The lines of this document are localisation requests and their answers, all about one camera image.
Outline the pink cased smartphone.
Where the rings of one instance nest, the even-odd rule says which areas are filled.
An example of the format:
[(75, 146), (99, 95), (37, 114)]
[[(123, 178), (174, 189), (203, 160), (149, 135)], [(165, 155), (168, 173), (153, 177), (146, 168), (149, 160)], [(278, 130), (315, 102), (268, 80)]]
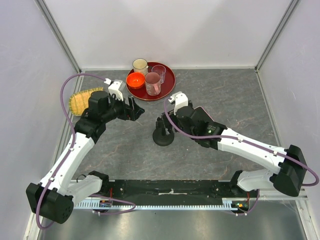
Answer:
[(204, 123), (213, 123), (214, 120), (212, 117), (208, 114), (208, 112), (202, 107), (198, 106), (194, 109), (195, 113), (195, 120), (198, 122), (204, 122)]

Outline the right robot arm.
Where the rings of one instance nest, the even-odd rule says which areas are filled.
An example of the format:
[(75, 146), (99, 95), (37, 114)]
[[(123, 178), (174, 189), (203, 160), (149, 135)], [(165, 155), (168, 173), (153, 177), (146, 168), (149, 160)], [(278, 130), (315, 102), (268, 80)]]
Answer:
[(255, 171), (238, 170), (233, 174), (229, 191), (235, 197), (268, 188), (290, 197), (300, 193), (307, 165), (302, 150), (295, 145), (283, 148), (248, 138), (214, 121), (203, 107), (193, 108), (191, 102), (178, 111), (162, 113), (156, 120), (152, 139), (166, 147), (173, 142), (175, 132), (191, 136), (204, 148), (236, 154), (263, 167)]

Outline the black phone stand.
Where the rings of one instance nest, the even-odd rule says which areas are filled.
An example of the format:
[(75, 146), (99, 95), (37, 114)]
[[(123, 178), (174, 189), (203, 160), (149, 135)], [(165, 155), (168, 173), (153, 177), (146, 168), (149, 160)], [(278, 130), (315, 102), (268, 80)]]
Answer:
[(174, 132), (168, 132), (167, 129), (165, 129), (165, 131), (155, 129), (152, 133), (154, 143), (161, 147), (166, 147), (172, 144), (174, 138)]

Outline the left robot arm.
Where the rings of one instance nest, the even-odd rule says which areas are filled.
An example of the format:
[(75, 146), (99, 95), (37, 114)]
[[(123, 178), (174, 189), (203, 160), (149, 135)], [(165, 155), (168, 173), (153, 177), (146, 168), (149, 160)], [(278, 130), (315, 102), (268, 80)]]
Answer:
[(36, 217), (63, 224), (82, 200), (93, 194), (106, 196), (110, 191), (108, 175), (94, 171), (73, 186), (69, 185), (71, 178), (105, 132), (107, 123), (114, 119), (136, 121), (144, 112), (131, 96), (121, 100), (114, 93), (94, 91), (57, 162), (38, 184), (30, 183), (26, 188), (31, 211)]

